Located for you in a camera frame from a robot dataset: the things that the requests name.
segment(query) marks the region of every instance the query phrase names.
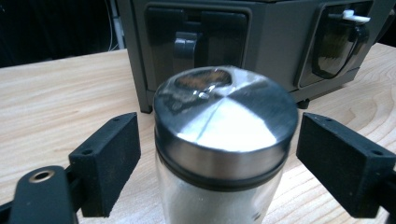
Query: wooden surface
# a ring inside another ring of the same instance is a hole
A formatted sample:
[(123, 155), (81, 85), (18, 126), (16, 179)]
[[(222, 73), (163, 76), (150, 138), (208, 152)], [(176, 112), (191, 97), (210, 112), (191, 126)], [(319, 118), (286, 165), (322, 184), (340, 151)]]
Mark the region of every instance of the wooden surface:
[[(356, 79), (307, 112), (340, 121), (396, 152), (396, 49), (373, 46)], [(117, 115), (140, 111), (126, 50), (0, 69), (0, 204), (17, 181), (67, 155)], [(154, 164), (154, 117), (138, 112), (142, 157), (110, 218), (80, 223), (163, 223)], [(351, 218), (295, 157), (297, 134), (264, 223), (383, 223)]]

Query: screw hole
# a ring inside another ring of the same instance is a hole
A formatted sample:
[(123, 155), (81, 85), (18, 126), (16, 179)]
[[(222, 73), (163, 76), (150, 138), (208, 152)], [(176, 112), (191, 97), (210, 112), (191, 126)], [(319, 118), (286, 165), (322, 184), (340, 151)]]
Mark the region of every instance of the screw hole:
[(41, 171), (41, 172), (38, 172), (35, 175), (32, 175), (29, 178), (29, 182), (35, 183), (35, 184), (36, 183), (40, 183), (40, 182), (43, 182), (43, 181), (46, 181), (46, 180), (50, 179), (54, 175), (55, 175), (55, 172), (53, 172), (51, 170)]
[(377, 155), (377, 156), (382, 156), (382, 155), (384, 155), (382, 152), (380, 152), (380, 151), (376, 151), (376, 150), (373, 150), (372, 151), (375, 155)]
[(92, 153), (92, 150), (91, 149), (86, 149), (86, 150), (83, 150), (81, 153), (84, 156), (88, 156), (88, 155), (90, 155)]

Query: silver lid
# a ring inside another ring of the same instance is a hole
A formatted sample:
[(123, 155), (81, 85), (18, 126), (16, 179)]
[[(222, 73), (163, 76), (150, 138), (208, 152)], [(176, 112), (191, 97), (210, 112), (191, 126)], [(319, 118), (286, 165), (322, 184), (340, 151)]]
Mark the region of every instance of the silver lid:
[(164, 163), (190, 182), (222, 188), (275, 175), (298, 119), (295, 102), (278, 84), (231, 66), (169, 78), (155, 94), (154, 111)]

